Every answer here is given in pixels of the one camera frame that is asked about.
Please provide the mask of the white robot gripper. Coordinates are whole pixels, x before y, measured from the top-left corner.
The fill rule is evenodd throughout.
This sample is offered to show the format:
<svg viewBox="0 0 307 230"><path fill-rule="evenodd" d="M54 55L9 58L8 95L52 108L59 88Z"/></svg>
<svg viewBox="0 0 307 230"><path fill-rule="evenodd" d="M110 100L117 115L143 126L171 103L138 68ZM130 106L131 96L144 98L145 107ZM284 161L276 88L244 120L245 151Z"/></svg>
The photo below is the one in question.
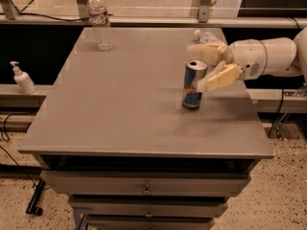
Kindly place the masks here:
<svg viewBox="0 0 307 230"><path fill-rule="evenodd" d="M228 47L223 43L193 44L186 47L186 53L190 58L204 59L209 65L219 63L198 82L199 92L229 86L238 78L255 80L264 73L267 61L264 44L255 39L235 41Z"/></svg>

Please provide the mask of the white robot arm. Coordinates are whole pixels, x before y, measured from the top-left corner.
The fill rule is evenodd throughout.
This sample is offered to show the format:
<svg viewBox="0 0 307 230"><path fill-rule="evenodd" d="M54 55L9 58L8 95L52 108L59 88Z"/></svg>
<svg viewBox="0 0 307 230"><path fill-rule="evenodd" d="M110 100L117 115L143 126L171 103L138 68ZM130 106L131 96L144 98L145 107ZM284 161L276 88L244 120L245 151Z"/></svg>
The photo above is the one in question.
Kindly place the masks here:
<svg viewBox="0 0 307 230"><path fill-rule="evenodd" d="M190 58L209 65L196 89L209 92L231 85L236 80L255 80L260 76L307 78L307 30L294 39L238 40L226 45L211 32L194 31L196 44L186 47Z"/></svg>

